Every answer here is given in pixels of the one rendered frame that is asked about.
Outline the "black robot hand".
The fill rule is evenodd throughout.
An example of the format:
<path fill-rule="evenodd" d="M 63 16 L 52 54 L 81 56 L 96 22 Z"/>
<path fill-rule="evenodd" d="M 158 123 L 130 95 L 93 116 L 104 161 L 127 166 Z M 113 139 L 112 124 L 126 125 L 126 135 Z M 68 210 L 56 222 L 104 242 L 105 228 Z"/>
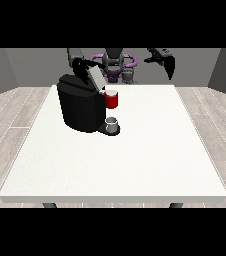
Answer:
<path fill-rule="evenodd" d="M 101 69 L 105 69 L 104 64 L 90 61 L 86 59 L 75 58 L 72 61 L 73 72 L 76 77 L 80 78 L 85 84 L 88 84 L 88 70 L 90 67 L 98 66 Z"/>
<path fill-rule="evenodd" d="M 162 56 L 157 48 L 148 48 L 148 51 L 151 53 L 151 56 L 149 58 L 146 58 L 144 60 L 145 63 L 158 63 L 160 66 L 163 66 L 168 79 L 171 80 L 174 71 L 175 71 L 175 57 L 172 56 Z"/>

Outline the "pale grey machine lid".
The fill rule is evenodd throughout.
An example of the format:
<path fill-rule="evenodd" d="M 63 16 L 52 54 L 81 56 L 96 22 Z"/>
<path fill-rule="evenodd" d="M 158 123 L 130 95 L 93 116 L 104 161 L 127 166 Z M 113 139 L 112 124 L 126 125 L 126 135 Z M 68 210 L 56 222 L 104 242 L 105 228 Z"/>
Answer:
<path fill-rule="evenodd" d="M 107 84 L 102 72 L 98 66 L 94 66 L 88 70 L 88 73 L 98 91 L 101 91 Z"/>

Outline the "black coffee machine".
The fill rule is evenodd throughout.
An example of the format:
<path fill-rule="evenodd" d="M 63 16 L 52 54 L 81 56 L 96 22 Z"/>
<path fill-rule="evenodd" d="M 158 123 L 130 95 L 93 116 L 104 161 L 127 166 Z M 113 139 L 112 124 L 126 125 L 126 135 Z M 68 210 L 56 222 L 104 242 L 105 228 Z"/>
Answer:
<path fill-rule="evenodd" d="M 103 88 L 98 91 L 91 79 L 85 84 L 75 75 L 65 74 L 59 79 L 57 91 L 64 122 L 70 128 L 86 133 L 101 132 L 108 136 L 120 133 L 106 131 L 106 110 Z"/>

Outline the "small grey coffee pod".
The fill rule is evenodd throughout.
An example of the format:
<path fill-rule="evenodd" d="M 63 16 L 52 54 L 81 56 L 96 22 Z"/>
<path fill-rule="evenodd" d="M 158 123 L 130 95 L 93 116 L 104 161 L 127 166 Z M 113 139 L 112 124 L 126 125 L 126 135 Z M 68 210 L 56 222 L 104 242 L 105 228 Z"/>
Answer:
<path fill-rule="evenodd" d="M 122 81 L 127 84 L 133 82 L 134 69 L 133 68 L 124 68 L 122 71 Z"/>

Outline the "red pod holder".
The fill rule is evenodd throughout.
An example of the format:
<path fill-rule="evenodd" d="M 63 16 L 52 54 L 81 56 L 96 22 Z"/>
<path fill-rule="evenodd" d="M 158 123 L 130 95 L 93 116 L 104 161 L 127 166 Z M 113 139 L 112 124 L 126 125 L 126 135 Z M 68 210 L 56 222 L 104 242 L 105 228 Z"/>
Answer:
<path fill-rule="evenodd" d="M 114 109 L 118 106 L 118 92 L 116 90 L 106 90 L 104 92 L 105 107 Z"/>

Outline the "small grey cup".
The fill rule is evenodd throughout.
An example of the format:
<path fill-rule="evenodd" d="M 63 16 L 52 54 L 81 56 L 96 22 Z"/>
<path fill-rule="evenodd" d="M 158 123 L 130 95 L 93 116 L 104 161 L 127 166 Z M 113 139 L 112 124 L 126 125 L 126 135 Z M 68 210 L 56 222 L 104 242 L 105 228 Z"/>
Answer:
<path fill-rule="evenodd" d="M 105 120 L 106 131 L 109 133 L 114 133 L 118 129 L 118 121 L 115 117 L 108 117 Z"/>

